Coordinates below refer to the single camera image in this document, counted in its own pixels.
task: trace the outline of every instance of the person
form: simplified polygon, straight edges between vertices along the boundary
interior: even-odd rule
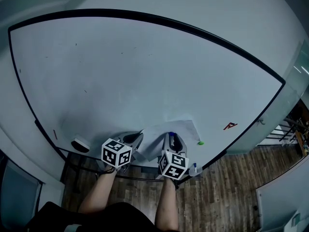
[[[157,207],[154,224],[140,210],[128,203],[107,206],[109,194],[117,171],[107,165],[95,185],[82,202],[79,213],[96,216],[98,219],[117,224],[119,231],[132,227],[133,231],[177,231],[179,229],[176,188],[170,178],[165,177]]]
[[[171,179],[164,179],[153,224],[146,215],[128,203],[107,206],[117,171],[114,167],[107,165],[103,173],[81,203],[78,213],[47,202],[27,224],[25,230],[29,232],[159,232],[179,229],[176,188]]]

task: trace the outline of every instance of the fiducial marker cube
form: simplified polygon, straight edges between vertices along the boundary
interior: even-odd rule
[[[162,157],[159,161],[161,174],[174,180],[180,180],[188,169],[189,158],[162,150]]]
[[[102,144],[101,160],[115,168],[131,161],[132,148],[109,138]]]

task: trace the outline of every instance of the person's left arm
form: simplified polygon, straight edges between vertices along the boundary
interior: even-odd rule
[[[111,166],[107,166],[104,171],[110,171]],[[114,182],[117,171],[111,174],[102,174],[91,191],[79,207],[78,212],[90,214],[102,211],[106,208],[108,197],[110,195],[112,184]]]

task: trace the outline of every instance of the wooden floor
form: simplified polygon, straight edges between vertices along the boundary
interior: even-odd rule
[[[180,231],[233,232],[257,231],[259,214],[255,189],[284,173],[300,156],[295,147],[259,146],[246,155],[224,156],[202,175],[181,184],[177,191]],[[71,158],[78,163],[79,156]],[[84,167],[98,169],[92,159]],[[130,168],[128,175],[153,178]],[[67,170],[62,206],[77,211],[96,181],[94,173],[81,171],[77,183],[80,194],[73,193],[75,172]],[[152,222],[162,183],[116,178],[109,203],[127,202],[140,209]]]

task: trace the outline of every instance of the paper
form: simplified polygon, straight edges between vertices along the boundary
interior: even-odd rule
[[[166,122],[160,125],[145,128],[142,131],[144,134],[144,139],[138,152],[148,161],[152,161],[158,156],[161,156],[164,135],[170,131],[177,133],[183,139],[187,148],[197,145],[200,141],[192,120]]]

